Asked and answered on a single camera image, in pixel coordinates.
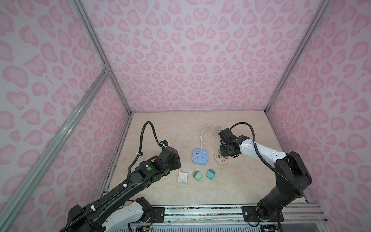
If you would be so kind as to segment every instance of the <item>diagonal metal beam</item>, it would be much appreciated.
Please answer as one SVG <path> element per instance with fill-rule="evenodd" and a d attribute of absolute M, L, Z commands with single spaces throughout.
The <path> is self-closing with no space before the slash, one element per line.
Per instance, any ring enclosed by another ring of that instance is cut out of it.
<path fill-rule="evenodd" d="M 112 68 L 109 65 L 108 59 L 107 59 L 106 55 L 104 54 L 104 51 L 103 51 L 103 48 L 102 48 L 102 46 L 99 42 L 98 36 L 96 35 L 95 30 L 94 30 L 94 28 L 93 28 L 93 26 L 92 26 L 92 24 L 89 20 L 89 16 L 88 16 L 88 13 L 86 12 L 84 4 L 82 4 L 81 0 L 71 0 L 71 2 L 76 9 L 76 12 L 77 12 L 85 30 L 86 30 L 86 32 L 88 33 L 88 36 L 89 36 L 90 40 L 93 43 L 93 46 L 96 50 L 97 55 L 99 56 L 99 59 L 102 62 L 102 65 L 105 68 L 107 68 L 109 72 L 112 72 Z M 120 85 L 118 84 L 117 78 L 115 77 L 113 72 L 112 72 L 112 75 L 111 75 L 110 79 L 113 83 L 115 91 L 116 91 L 117 95 L 119 96 L 119 99 L 120 99 L 122 105 L 124 106 L 127 114 L 130 115 L 131 110 L 130 110 L 129 105 L 128 105 L 126 99 L 125 99 L 125 95 L 122 92 L 122 89 L 120 88 Z"/>
<path fill-rule="evenodd" d="M 17 191 L 9 199 L 0 215 L 0 231 L 8 231 L 13 225 L 18 214 L 27 203 L 30 196 L 44 177 L 46 171 L 52 165 L 55 157 L 62 150 L 64 144 L 80 122 L 82 116 L 89 108 L 91 102 L 109 77 L 107 70 L 103 70 L 93 86 L 86 95 L 81 99 L 76 109 L 67 119 L 61 130 L 55 136 L 51 144 L 41 155 L 35 166 L 30 170 L 27 177 L 23 180 Z"/>
<path fill-rule="evenodd" d="M 292 56 L 292 58 L 291 58 L 289 64 L 287 65 L 285 71 L 283 72 L 282 78 L 279 81 L 277 87 L 275 88 L 275 90 L 272 94 L 272 97 L 270 98 L 270 100 L 267 104 L 267 108 L 265 108 L 266 113 L 268 113 L 271 110 L 274 102 L 276 101 L 276 99 L 278 97 L 278 94 L 281 92 L 281 90 L 283 88 L 283 85 L 285 84 L 287 79 L 289 79 L 289 76 L 291 74 L 292 69 L 294 68 L 295 64 L 298 62 L 301 54 L 304 52 L 305 47 L 307 46 L 307 44 L 309 43 L 312 35 L 314 34 L 314 32 L 318 28 L 319 24 L 321 23 L 325 13 L 327 12 L 327 10 L 330 7 L 332 1 L 333 0 L 322 0 L 321 3 L 319 4 L 319 7 L 317 8 L 317 11 L 314 13 L 313 18 L 312 18 L 311 22 L 309 23 L 309 26 L 307 27 L 307 29 L 306 29 L 306 31 L 303 35 L 303 38 L 300 40 L 300 43 L 299 43 L 298 47 L 296 48 L 296 50 L 294 52 L 294 55 Z"/>

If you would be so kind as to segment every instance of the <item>power strip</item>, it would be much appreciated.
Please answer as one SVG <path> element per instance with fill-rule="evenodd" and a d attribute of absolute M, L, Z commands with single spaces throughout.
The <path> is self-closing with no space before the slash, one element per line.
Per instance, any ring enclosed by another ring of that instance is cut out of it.
<path fill-rule="evenodd" d="M 205 165 L 209 159 L 209 153 L 204 149 L 195 149 L 192 155 L 192 161 L 195 164 Z"/>

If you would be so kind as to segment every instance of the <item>square blue power strip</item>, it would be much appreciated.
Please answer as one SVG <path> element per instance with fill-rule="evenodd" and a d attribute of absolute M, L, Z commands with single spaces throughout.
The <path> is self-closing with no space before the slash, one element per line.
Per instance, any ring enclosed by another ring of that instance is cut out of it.
<path fill-rule="evenodd" d="M 209 153 L 204 149 L 195 149 L 192 155 L 192 161 L 195 164 L 205 165 L 207 163 L 207 159 L 209 158 Z"/>

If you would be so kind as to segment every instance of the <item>black mounting plate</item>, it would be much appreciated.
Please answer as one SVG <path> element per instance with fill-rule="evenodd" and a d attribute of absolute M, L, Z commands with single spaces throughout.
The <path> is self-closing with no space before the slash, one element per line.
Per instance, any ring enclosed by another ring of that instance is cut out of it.
<path fill-rule="evenodd" d="M 154 215 L 153 223 L 164 223 L 164 218 L 165 218 L 164 207 L 152 207 L 152 213 Z"/>
<path fill-rule="evenodd" d="M 257 216 L 256 206 L 242 206 L 242 215 L 245 222 L 258 222 L 259 218 Z M 280 222 L 283 222 L 285 219 L 281 214 Z M 268 220 L 268 222 L 273 222 L 273 217 Z"/>

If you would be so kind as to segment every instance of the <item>wall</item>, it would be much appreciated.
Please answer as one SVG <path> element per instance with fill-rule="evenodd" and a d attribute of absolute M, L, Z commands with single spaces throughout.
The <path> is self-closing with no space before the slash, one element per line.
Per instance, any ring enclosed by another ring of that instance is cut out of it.
<path fill-rule="evenodd" d="M 336 0 L 269 112 L 334 232 L 371 228 L 370 12 L 369 1 Z"/>
<path fill-rule="evenodd" d="M 10 231 L 59 231 L 73 206 L 96 200 L 126 118 L 107 80 Z"/>
<path fill-rule="evenodd" d="M 0 6 L 1 211 L 102 66 L 68 0 Z"/>
<path fill-rule="evenodd" d="M 320 0 L 83 0 L 132 110 L 264 109 Z"/>

